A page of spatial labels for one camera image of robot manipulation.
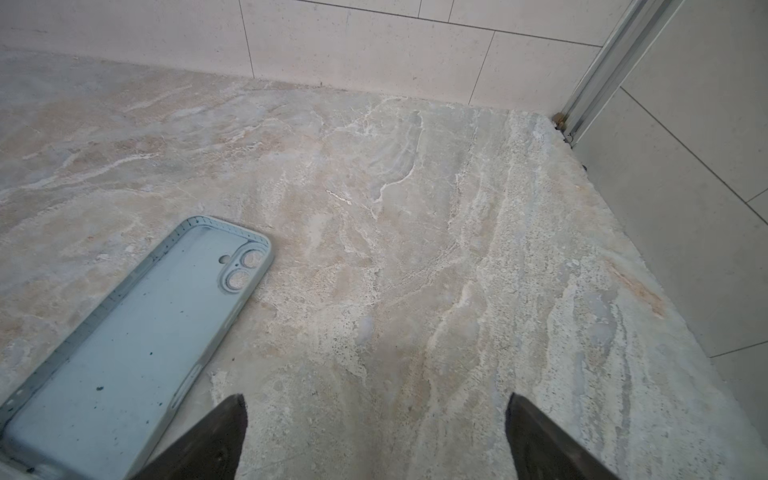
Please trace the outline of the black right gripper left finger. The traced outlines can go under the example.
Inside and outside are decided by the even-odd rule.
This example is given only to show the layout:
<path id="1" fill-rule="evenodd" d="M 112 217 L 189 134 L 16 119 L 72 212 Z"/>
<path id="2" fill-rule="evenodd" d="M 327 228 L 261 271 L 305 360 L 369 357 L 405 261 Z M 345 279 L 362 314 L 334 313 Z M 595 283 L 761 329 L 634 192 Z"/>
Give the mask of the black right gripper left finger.
<path id="1" fill-rule="evenodd" d="M 230 395 L 133 479 L 234 479 L 247 427 L 244 396 Z"/>

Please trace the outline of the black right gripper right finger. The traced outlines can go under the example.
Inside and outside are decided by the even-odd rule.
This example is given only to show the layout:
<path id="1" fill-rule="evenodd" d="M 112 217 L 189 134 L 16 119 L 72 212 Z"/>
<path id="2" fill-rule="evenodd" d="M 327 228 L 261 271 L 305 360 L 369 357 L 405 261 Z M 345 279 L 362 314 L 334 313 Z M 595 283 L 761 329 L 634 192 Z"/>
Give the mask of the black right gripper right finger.
<path id="1" fill-rule="evenodd" d="M 520 394 L 510 396 L 505 434 L 518 479 L 619 479 Z"/>

